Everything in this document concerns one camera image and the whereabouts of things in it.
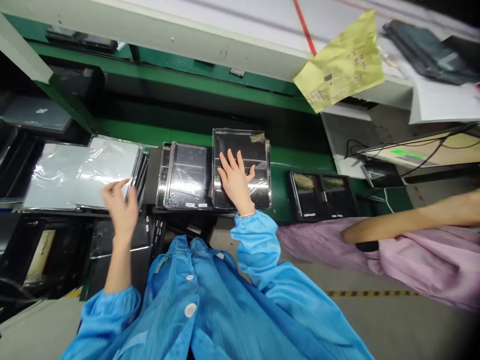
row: monitor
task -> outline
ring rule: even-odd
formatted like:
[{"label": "monitor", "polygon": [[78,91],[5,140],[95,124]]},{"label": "monitor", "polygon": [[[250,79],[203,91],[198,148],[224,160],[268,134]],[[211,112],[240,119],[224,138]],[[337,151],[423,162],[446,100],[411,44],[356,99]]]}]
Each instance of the monitor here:
[{"label": "monitor", "polygon": [[[455,131],[461,130],[443,131],[397,144],[387,143],[382,146],[358,150],[357,154],[409,168],[416,168],[427,159],[421,166],[422,168],[480,162],[480,131],[478,127],[467,132]],[[448,138],[438,148],[441,139],[447,136]]]}]

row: stack of panels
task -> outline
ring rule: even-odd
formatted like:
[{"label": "stack of panels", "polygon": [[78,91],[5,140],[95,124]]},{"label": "stack of panels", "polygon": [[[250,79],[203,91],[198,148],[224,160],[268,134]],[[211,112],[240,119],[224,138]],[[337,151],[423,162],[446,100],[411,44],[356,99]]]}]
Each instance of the stack of panels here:
[{"label": "stack of panels", "polygon": [[124,179],[126,199],[136,186],[138,200],[148,167],[148,156],[138,144],[94,137],[89,147],[47,143],[33,170],[24,201],[26,209],[105,210],[102,189]]},{"label": "stack of panels", "polygon": [[227,157],[231,149],[237,160],[241,152],[245,173],[255,165],[255,177],[248,185],[251,200],[257,209],[268,209],[272,205],[272,188],[270,180],[270,142],[263,131],[214,129],[213,130],[213,205],[217,209],[234,209],[234,204],[225,194],[218,168],[222,166],[220,153]]},{"label": "stack of panels", "polygon": [[167,209],[212,209],[209,189],[212,149],[207,146],[173,142],[163,205]]},{"label": "stack of panels", "polygon": [[270,173],[270,142],[263,131],[214,129],[213,147],[173,142],[164,143],[158,169],[155,206],[166,210],[221,210],[233,212],[234,204],[225,194],[218,168],[222,166],[220,153],[231,149],[234,157],[241,151],[245,171],[255,165],[255,177],[248,185],[257,209],[268,209],[272,204]]}]

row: yellow anti-static bag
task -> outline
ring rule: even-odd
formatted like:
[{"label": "yellow anti-static bag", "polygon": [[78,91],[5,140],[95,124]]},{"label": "yellow anti-static bag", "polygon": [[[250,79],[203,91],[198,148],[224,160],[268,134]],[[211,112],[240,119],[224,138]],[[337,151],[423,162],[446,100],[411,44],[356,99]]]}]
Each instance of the yellow anti-static bag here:
[{"label": "yellow anti-static bag", "polygon": [[293,79],[316,113],[384,81],[374,9],[330,41]]}]

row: cable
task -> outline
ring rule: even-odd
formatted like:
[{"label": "cable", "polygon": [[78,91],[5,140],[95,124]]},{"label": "cable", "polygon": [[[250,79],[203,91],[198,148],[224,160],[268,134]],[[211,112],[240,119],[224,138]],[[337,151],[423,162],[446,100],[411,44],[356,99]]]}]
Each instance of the cable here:
[{"label": "cable", "polygon": [[440,140],[440,142],[438,143],[438,146],[435,148],[435,150],[433,150],[433,152],[430,154],[430,156],[428,156],[425,160],[423,160],[420,165],[418,165],[417,167],[413,168],[412,170],[407,171],[406,173],[400,175],[400,177],[402,178],[402,177],[404,177],[405,175],[411,174],[411,173],[413,173],[415,170],[418,170],[418,169],[420,169],[423,165],[425,165],[425,164],[437,153],[437,151],[440,149],[440,147],[442,147],[442,144],[445,142],[445,140],[446,140],[446,139]]},{"label": "cable", "polygon": [[13,286],[19,292],[21,292],[23,295],[25,295],[25,297],[27,299],[38,301],[38,299],[35,299],[32,295],[30,295],[30,293],[28,291],[26,291],[23,288],[23,286],[21,286],[18,282],[13,281],[12,279],[9,279],[8,277],[3,277],[3,276],[0,276],[0,282],[4,282],[6,284],[9,284],[9,285]]},{"label": "cable", "polygon": [[[397,143],[393,143],[393,142],[387,142],[385,144],[383,144],[380,148],[380,150],[378,151],[377,154],[375,154],[374,156],[372,156],[372,159],[374,157],[376,157],[382,150],[386,150],[386,149],[390,149],[390,148],[394,148],[396,146],[405,146],[405,147],[418,147],[418,146],[423,146],[423,145],[428,145],[428,144],[432,144],[434,142],[436,142],[437,140],[445,140],[447,139],[448,137],[450,137],[451,135],[446,135],[446,136],[442,136],[442,137],[437,137],[437,138],[434,138],[434,139],[426,139],[426,140],[416,140],[416,141],[410,141],[410,142],[406,142],[406,143],[401,143],[401,142],[397,142]],[[355,156],[355,155],[361,155],[363,153],[368,153],[368,152],[371,152],[371,151],[374,151],[375,149],[372,149],[372,150],[366,150],[366,151],[361,151],[361,152],[357,152],[355,154],[351,154],[349,156],[346,156],[346,158],[349,158],[349,157],[352,157],[352,156]]]},{"label": "cable", "polygon": [[463,146],[463,147],[451,147],[451,146],[447,146],[447,145],[443,145],[442,146],[444,148],[447,148],[447,149],[468,149],[468,148],[473,148],[474,146],[477,146],[478,144],[480,144],[480,140],[478,140],[476,143],[474,143],[473,145],[469,145],[469,146]]},{"label": "cable", "polygon": [[361,142],[358,141],[358,140],[348,139],[348,140],[346,141],[345,157],[344,157],[343,159],[346,159],[346,158],[349,158],[350,156],[352,156],[352,155],[349,156],[349,153],[350,153],[350,150],[351,150],[351,148],[349,147],[350,142],[355,142],[355,143],[359,144],[360,146],[363,146],[363,147],[365,147],[365,148],[368,148],[367,145],[365,145],[364,143],[361,143]]},{"label": "cable", "polygon": [[385,203],[386,203],[386,205],[387,205],[388,208],[390,209],[391,213],[394,214],[395,211],[392,210],[392,207],[391,207],[390,204],[389,204],[389,196],[387,195],[387,188],[386,188],[386,187],[383,188],[383,193],[385,194]]}]

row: laptop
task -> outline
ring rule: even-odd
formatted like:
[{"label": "laptop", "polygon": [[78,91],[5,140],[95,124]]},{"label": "laptop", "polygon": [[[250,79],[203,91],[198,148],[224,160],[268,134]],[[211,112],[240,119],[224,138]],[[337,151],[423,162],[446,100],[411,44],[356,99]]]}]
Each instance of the laptop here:
[{"label": "laptop", "polygon": [[69,113],[55,101],[23,95],[15,97],[0,119],[25,129],[61,134],[72,121]]}]

